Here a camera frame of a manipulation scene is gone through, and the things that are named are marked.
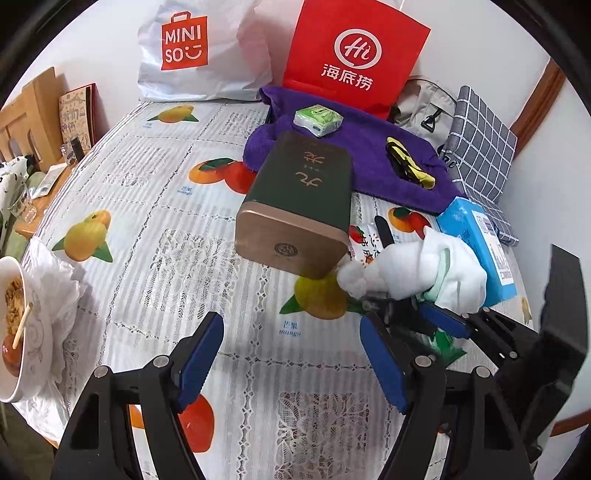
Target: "chopstick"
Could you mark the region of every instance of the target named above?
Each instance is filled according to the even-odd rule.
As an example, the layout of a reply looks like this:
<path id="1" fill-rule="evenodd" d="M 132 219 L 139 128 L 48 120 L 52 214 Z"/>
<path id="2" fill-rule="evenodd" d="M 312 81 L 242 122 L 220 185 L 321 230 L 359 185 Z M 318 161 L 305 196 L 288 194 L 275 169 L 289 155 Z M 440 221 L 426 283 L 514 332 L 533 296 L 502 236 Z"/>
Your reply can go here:
<path id="1" fill-rule="evenodd" d="M 27 317 L 29 316 L 29 313 L 31 313 L 32 309 L 33 309 L 33 303 L 29 302 L 27 304 L 27 307 L 25 308 L 24 313 L 22 314 L 21 323 L 18 324 L 18 330 L 14 336 L 14 341 L 12 342 L 12 349 L 13 350 L 17 349 L 18 342 L 21 340 L 22 331 L 25 328 L 25 321 L 26 321 Z"/>

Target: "gray grid pillow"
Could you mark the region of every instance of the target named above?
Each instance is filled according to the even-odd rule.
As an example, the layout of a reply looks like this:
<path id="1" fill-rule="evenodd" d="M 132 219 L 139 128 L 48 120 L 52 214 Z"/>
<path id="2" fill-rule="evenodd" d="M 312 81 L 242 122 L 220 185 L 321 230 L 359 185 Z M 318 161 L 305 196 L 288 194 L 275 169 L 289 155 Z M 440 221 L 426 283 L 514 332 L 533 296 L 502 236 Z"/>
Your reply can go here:
<path id="1" fill-rule="evenodd" d="M 468 86 L 460 89 L 444 150 L 456 157 L 463 181 L 496 202 L 515 154 L 517 137 Z"/>
<path id="2" fill-rule="evenodd" d="M 494 221 L 499 240 L 518 239 L 496 204 L 507 180 L 517 137 L 468 86 L 460 89 L 452 128 L 441 152 L 456 187 Z"/>

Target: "hi logo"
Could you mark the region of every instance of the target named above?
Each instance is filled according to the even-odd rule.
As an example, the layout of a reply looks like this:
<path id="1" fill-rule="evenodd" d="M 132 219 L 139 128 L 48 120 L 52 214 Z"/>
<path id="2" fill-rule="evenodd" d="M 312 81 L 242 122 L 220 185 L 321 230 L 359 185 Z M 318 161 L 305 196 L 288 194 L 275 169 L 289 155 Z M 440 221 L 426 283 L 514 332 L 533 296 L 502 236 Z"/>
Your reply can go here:
<path id="1" fill-rule="evenodd" d="M 337 58 L 352 69 L 368 69 L 379 62 L 382 46 L 377 37 L 367 30 L 350 28 L 335 40 Z"/>

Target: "metal screw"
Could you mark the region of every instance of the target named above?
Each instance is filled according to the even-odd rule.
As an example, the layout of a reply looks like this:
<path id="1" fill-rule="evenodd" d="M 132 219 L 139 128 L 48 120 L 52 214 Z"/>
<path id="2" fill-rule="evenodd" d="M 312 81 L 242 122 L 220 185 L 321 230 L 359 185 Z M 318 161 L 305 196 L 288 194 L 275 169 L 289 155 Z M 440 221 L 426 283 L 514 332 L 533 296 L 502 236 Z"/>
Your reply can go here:
<path id="1" fill-rule="evenodd" d="M 104 365 L 100 365 L 95 368 L 95 377 L 96 378 L 102 378 L 107 373 L 109 373 L 109 369 L 107 367 L 105 367 Z"/>
<path id="2" fill-rule="evenodd" d="M 487 369 L 487 367 L 479 366 L 476 367 L 476 375 L 481 378 L 487 378 L 491 376 L 491 371 Z"/>
<path id="3" fill-rule="evenodd" d="M 152 363 L 157 368 L 166 367 L 168 365 L 168 357 L 166 355 L 157 356 Z"/>
<path id="4" fill-rule="evenodd" d="M 414 362 L 420 367 L 430 367 L 431 359 L 424 355 L 419 355 L 414 359 Z"/>

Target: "white shopping bag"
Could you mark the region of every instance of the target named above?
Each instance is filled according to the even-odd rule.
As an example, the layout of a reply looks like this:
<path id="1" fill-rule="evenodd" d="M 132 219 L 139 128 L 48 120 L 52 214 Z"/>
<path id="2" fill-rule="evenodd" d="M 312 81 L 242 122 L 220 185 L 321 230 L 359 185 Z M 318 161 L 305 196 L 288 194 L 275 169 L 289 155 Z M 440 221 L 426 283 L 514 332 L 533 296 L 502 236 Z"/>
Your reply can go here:
<path id="1" fill-rule="evenodd" d="M 164 0 L 138 32 L 141 99 L 258 100 L 271 62 L 256 3 Z"/>

